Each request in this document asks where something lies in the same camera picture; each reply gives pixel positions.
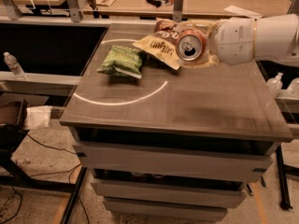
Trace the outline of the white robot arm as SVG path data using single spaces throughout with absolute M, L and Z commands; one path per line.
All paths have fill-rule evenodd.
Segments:
M 189 21 L 178 25 L 177 31 L 176 53 L 187 67 L 253 60 L 292 67 L 299 64 L 299 18 L 294 14 Z

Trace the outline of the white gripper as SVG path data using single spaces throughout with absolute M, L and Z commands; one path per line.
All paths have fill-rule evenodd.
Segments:
M 195 61 L 182 61 L 186 68 L 206 68 L 219 62 L 230 65 L 248 63 L 253 59 L 254 19 L 231 18 L 226 21 L 190 20 L 182 21 L 176 26 L 181 34 L 187 29 L 202 30 L 207 35 L 214 35 L 217 55 L 206 55 Z

